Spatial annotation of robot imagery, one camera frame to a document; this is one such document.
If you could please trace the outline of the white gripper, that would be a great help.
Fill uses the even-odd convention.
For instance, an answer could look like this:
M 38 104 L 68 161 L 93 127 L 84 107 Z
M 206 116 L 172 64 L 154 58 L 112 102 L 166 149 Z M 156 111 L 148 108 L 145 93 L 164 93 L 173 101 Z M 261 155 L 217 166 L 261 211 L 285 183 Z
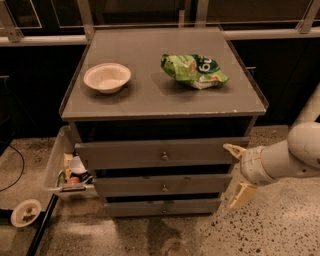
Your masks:
M 275 183 L 276 180 L 263 167 L 261 155 L 263 146 L 246 150 L 241 146 L 225 143 L 223 148 L 236 159 L 241 159 L 241 174 L 249 182 L 239 182 L 230 201 L 231 209 L 240 209 L 256 195 L 257 186 L 266 186 Z

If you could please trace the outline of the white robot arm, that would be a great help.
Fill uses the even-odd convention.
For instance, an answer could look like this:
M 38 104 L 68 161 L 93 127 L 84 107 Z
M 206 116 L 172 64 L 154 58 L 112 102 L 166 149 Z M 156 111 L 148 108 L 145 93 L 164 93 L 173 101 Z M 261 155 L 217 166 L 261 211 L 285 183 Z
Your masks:
M 288 137 L 269 146 L 243 147 L 224 144 L 239 160 L 240 173 L 245 182 L 239 182 L 230 207 L 239 209 L 248 203 L 260 186 L 282 178 L 310 178 L 320 176 L 320 85 L 303 107 Z

